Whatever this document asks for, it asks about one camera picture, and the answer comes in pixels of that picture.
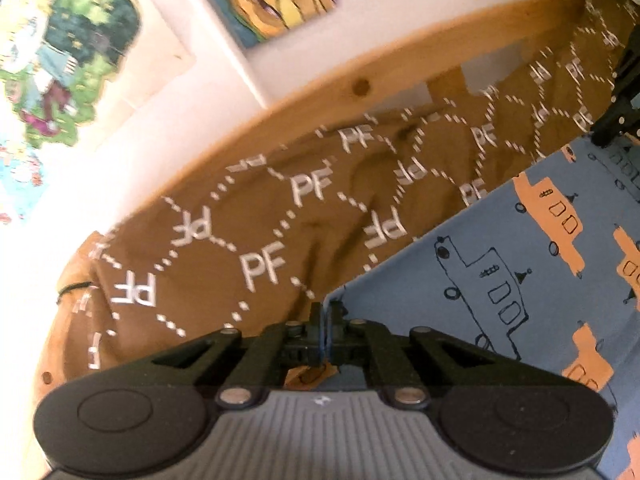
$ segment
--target black elastic band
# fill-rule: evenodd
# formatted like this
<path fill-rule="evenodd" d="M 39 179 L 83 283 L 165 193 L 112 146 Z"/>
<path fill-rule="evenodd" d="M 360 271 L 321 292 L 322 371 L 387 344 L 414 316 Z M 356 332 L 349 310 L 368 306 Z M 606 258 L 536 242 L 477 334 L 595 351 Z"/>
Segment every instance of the black elastic band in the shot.
<path fill-rule="evenodd" d="M 58 293 L 58 299 L 56 300 L 56 304 L 60 304 L 60 300 L 62 300 L 62 296 L 68 294 L 72 290 L 78 290 L 78 288 L 89 288 L 92 286 L 94 282 L 80 282 L 80 283 L 72 283 L 71 285 L 67 285 Z"/>

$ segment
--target gray gripper base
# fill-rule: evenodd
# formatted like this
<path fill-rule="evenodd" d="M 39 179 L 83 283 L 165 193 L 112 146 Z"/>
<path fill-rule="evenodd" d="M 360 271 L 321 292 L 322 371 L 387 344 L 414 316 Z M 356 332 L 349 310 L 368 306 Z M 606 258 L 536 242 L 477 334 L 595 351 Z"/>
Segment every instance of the gray gripper base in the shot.
<path fill-rule="evenodd" d="M 181 463 L 140 480 L 507 480 L 455 453 L 427 416 L 375 392 L 271 392 L 221 416 Z M 601 480 L 582 469 L 556 480 Z M 47 480 L 79 480 L 55 472 Z"/>

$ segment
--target wooden plank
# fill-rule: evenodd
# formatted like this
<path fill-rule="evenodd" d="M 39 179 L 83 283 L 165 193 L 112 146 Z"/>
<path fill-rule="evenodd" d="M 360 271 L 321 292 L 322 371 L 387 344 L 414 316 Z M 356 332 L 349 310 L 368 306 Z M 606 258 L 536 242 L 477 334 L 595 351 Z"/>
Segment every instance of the wooden plank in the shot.
<path fill-rule="evenodd" d="M 189 185 L 239 160 L 267 153 L 322 124 L 353 119 L 385 98 L 523 38 L 576 20 L 584 0 L 523 0 L 481 9 L 377 48 L 309 83 L 214 143 L 140 208 L 178 183 Z M 204 174 L 193 173 L 206 167 Z"/>
<path fill-rule="evenodd" d="M 427 81 L 427 86 L 434 101 L 468 93 L 465 75 L 460 65 L 430 79 Z"/>

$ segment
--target blue fabric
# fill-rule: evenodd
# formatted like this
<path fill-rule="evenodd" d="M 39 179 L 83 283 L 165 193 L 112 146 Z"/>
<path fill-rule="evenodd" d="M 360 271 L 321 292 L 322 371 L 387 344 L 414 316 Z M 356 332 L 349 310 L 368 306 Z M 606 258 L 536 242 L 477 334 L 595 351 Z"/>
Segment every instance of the blue fabric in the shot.
<path fill-rule="evenodd" d="M 571 149 L 574 162 L 557 152 L 526 175 L 532 186 L 549 177 L 559 202 L 575 209 L 580 272 L 562 258 L 566 245 L 552 255 L 553 240 L 522 210 L 509 181 L 326 301 L 340 298 L 350 318 L 385 323 L 393 333 L 427 325 L 558 374 L 578 358 L 572 336 L 588 324 L 614 369 L 597 389 L 619 413 L 600 463 L 615 478 L 629 464 L 626 444 L 640 433 L 640 312 L 616 272 L 626 256 L 614 239 L 622 227 L 640 240 L 640 147 L 621 137 L 601 150 L 580 138 Z"/>

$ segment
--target brown blanket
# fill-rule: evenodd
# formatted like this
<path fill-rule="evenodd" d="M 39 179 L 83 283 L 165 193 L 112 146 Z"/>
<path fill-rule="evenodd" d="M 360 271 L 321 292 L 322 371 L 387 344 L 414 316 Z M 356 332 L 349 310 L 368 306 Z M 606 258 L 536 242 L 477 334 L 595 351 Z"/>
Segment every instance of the brown blanket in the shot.
<path fill-rule="evenodd" d="M 636 18 L 626 0 L 587 0 L 578 23 L 483 94 L 199 167 L 92 245 L 95 287 L 64 296 L 68 332 L 51 348 L 62 380 L 223 326 L 253 335 L 305 319 L 313 300 L 587 131 Z M 59 383 L 48 371 L 38 376 Z"/>

